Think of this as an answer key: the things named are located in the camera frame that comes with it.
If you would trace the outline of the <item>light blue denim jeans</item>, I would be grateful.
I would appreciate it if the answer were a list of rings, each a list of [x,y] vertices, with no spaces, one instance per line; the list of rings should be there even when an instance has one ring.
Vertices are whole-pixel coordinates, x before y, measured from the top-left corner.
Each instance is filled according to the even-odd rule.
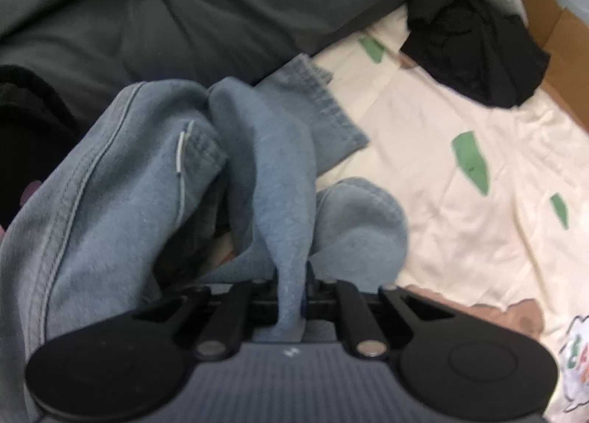
[[[297,56],[257,85],[226,78],[123,89],[32,195],[1,243],[1,418],[36,422],[24,383],[46,341],[136,309],[189,281],[275,278],[261,341],[317,339],[301,314],[306,270],[374,291],[408,247],[383,189],[317,178],[367,145]]]

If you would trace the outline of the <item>cream bear print bedsheet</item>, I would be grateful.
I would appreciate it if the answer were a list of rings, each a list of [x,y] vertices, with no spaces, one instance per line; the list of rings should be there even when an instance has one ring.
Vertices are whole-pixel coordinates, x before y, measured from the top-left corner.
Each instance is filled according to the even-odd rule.
[[[588,137],[543,91],[488,108],[403,59],[406,12],[317,54],[369,145],[324,174],[394,195],[405,288],[524,333],[554,355],[552,422],[588,418]]]

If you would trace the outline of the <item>black garment pile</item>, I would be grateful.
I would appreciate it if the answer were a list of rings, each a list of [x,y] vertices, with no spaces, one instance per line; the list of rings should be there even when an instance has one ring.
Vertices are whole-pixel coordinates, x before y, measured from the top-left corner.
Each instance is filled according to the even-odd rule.
[[[407,0],[409,35],[400,52],[437,82],[487,107],[524,103],[550,55],[517,15],[484,0]]]

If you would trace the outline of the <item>dark grey duvet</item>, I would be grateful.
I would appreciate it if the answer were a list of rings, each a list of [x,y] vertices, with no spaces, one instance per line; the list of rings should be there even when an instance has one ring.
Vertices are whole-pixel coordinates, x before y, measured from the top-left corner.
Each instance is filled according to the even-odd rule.
[[[89,126],[121,89],[255,83],[405,0],[1,0],[1,61],[52,86]]]

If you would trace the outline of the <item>flattened brown cardboard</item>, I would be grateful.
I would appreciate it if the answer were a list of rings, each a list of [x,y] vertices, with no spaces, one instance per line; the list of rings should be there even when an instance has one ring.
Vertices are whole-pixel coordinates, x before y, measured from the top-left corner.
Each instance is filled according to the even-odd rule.
[[[556,0],[522,0],[528,29],[550,54],[542,88],[584,129],[588,127],[588,26]]]

